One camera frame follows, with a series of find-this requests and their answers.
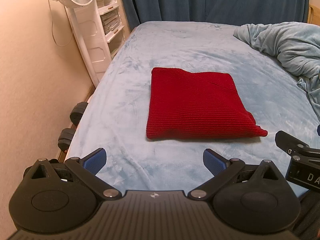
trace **ribbed texture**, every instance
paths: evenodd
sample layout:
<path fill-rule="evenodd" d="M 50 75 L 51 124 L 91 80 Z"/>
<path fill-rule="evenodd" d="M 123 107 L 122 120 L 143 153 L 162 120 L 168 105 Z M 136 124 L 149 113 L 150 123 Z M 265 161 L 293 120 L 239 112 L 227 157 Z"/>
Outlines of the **ribbed texture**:
<path fill-rule="evenodd" d="M 92 174 L 96 175 L 103 166 L 107 163 L 107 154 L 104 149 L 100 150 L 94 156 L 89 158 L 83 163 L 83 167 L 90 171 Z"/>
<path fill-rule="evenodd" d="M 147 137 L 236 138 L 267 136 L 256 125 L 226 73 L 152 70 Z"/>
<path fill-rule="evenodd" d="M 182 191 L 156 193 L 152 198 L 152 191 L 128 191 L 122 199 L 102 203 L 79 228 L 43 236 L 19 231 L 9 240 L 298 240 L 289 231 L 269 236 L 239 232 L 204 201 L 190 200 Z"/>
<path fill-rule="evenodd" d="M 224 171 L 227 168 L 227 165 L 222 160 L 219 160 L 207 150 L 203 153 L 203 164 L 213 176 L 217 176 L 221 171 Z"/>

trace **caster wheel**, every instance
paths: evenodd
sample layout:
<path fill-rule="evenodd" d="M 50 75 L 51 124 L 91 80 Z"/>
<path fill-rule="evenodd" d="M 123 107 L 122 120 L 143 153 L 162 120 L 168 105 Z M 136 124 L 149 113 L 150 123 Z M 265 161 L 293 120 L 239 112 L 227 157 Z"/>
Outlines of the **caster wheel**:
<path fill-rule="evenodd" d="M 85 109 L 87 108 L 87 102 L 78 103 L 71 111 L 70 120 L 75 125 L 78 126 Z"/>
<path fill-rule="evenodd" d="M 65 128 L 61 131 L 58 138 L 58 147 L 60 148 L 60 150 L 62 150 L 63 152 L 68 151 L 75 132 L 76 130 L 71 128 Z"/>

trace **fan power cord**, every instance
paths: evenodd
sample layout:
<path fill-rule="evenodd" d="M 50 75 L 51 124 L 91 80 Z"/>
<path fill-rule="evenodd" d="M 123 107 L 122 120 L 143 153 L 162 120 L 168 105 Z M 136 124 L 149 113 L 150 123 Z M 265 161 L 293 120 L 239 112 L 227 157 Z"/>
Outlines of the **fan power cord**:
<path fill-rule="evenodd" d="M 50 9 L 50 14 L 51 14 L 51 34 L 52 34 L 53 41 L 54 41 L 54 43 L 55 43 L 58 47 L 65 47 L 65 46 L 67 46 L 67 45 L 71 42 L 71 40 L 72 40 L 72 36 L 73 36 L 73 25 L 71 24 L 71 37 L 70 37 L 69 42 L 68 42 L 67 44 L 65 44 L 65 45 L 59 45 L 59 44 L 57 44 L 57 42 L 56 42 L 56 40 L 55 40 L 55 38 L 54 38 L 54 35 L 53 35 L 53 17 L 52 17 L 52 10 L 51 10 L 51 6 L 50 6 L 50 0 L 48 0 L 48 5 L 49 5 L 49 9 Z"/>

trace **wooden bed frame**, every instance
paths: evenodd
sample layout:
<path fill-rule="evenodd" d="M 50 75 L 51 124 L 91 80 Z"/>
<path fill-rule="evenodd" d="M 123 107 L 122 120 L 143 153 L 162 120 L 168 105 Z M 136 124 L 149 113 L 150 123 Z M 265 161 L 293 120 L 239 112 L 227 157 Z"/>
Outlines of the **wooden bed frame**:
<path fill-rule="evenodd" d="M 308 21 L 307 23 L 315 24 L 320 26 L 320 9 L 310 4 L 309 5 L 309 12 L 308 12 Z"/>

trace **folded sweater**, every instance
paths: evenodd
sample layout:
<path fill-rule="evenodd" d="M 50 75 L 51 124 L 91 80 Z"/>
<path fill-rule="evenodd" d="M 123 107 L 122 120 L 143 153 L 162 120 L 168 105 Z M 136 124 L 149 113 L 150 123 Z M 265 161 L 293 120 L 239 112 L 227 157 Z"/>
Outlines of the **folded sweater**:
<path fill-rule="evenodd" d="M 147 138 L 267 136 L 244 108 L 229 74 L 161 67 L 151 74 Z"/>

